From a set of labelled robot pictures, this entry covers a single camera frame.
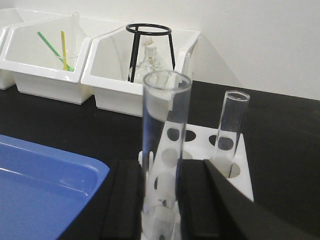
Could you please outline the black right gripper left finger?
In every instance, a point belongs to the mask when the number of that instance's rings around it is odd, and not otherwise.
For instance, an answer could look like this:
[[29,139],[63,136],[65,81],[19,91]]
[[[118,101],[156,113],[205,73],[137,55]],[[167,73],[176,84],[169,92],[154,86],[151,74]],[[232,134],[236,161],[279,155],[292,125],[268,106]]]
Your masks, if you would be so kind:
[[139,240],[143,198],[142,169],[136,160],[116,161],[111,167],[111,189],[101,240]]

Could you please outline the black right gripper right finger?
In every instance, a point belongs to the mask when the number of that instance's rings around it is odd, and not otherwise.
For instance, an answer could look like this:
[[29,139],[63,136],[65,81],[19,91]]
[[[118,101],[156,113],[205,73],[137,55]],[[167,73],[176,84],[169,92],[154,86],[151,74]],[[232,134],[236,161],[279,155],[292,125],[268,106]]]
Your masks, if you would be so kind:
[[184,240],[315,240],[249,200],[209,160],[184,159],[179,210]]

